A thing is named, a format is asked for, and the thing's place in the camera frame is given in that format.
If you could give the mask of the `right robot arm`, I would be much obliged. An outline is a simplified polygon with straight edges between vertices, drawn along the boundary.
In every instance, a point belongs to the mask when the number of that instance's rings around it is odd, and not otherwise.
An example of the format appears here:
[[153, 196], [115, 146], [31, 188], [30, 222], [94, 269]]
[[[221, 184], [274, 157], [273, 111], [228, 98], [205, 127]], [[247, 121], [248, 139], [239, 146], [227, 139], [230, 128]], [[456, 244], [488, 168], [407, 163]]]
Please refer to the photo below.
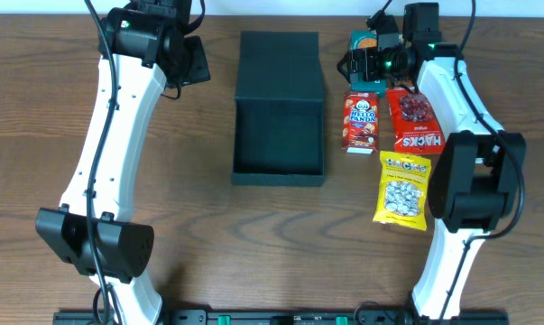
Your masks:
[[443, 42], [439, 5], [408, 4], [403, 25], [379, 10], [367, 19], [378, 36], [399, 33], [383, 48], [350, 50], [337, 64], [351, 85], [408, 79], [435, 110], [445, 146], [428, 187], [435, 229], [422, 276], [397, 324], [506, 324], [506, 313], [461, 311], [460, 297], [481, 245], [508, 235], [525, 201], [526, 142], [493, 119], [466, 70], [465, 42]]

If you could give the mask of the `red Hello Panda box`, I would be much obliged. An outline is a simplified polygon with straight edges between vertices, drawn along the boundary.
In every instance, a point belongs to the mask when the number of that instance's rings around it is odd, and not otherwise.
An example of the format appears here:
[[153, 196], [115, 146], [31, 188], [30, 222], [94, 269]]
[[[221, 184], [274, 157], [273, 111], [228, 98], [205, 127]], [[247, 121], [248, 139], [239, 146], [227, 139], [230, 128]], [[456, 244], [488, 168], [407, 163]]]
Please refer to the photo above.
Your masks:
[[346, 153], [372, 154], [379, 148], [379, 98], [371, 92], [346, 94], [342, 149]]

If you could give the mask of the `red Hacks candy bag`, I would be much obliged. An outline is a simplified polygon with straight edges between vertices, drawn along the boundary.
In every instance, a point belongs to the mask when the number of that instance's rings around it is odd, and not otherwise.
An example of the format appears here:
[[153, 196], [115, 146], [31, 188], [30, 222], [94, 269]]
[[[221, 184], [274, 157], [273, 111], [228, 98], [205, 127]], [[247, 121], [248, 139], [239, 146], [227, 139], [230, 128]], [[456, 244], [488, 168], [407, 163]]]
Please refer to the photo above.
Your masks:
[[404, 88], [389, 88], [386, 99], [394, 130], [394, 151], [416, 155], [442, 153], [444, 135], [434, 110], [421, 93]]

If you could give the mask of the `teal Chunkies cookie box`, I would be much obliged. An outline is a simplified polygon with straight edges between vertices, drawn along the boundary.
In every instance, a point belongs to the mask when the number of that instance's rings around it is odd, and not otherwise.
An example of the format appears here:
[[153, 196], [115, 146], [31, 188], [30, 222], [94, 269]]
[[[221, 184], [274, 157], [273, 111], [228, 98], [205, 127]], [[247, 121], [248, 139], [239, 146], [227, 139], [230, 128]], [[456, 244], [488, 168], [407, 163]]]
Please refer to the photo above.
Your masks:
[[[364, 48], [376, 48], [377, 37], [372, 31], [352, 31], [350, 35], [349, 49], [357, 50]], [[376, 94], [379, 98], [385, 95], [387, 81], [385, 79], [375, 81], [365, 81], [358, 77], [350, 79], [350, 87], [353, 92], [370, 92]]]

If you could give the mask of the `yellow Hacks candy bag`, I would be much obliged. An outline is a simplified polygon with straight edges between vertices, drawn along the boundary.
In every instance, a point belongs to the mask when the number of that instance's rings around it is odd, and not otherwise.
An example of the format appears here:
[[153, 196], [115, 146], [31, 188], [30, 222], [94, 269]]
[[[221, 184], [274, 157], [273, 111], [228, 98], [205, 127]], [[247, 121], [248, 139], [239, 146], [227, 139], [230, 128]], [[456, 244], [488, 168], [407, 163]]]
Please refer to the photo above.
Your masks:
[[382, 151], [379, 193], [373, 222], [425, 231], [425, 206], [431, 160], [406, 153]]

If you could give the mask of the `dark green gift box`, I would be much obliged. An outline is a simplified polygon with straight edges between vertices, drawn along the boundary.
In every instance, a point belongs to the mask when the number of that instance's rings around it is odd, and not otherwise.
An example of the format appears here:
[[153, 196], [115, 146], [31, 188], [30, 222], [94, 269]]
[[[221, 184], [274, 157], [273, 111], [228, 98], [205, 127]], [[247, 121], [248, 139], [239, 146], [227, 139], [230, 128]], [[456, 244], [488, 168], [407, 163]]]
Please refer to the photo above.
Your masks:
[[323, 185], [325, 91], [317, 33], [243, 31], [235, 107], [234, 185]]

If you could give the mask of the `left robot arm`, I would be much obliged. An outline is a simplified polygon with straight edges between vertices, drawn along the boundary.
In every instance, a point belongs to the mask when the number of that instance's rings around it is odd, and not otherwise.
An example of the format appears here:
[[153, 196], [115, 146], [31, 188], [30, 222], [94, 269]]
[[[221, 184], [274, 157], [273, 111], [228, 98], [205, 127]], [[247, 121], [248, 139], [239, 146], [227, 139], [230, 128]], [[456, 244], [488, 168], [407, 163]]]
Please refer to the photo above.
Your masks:
[[56, 209], [35, 228], [64, 263], [97, 284], [85, 324], [156, 324], [162, 299], [149, 276], [154, 232], [136, 224], [134, 185], [160, 98], [210, 78], [201, 19], [190, 0], [132, 1], [96, 17], [97, 98], [86, 140]]

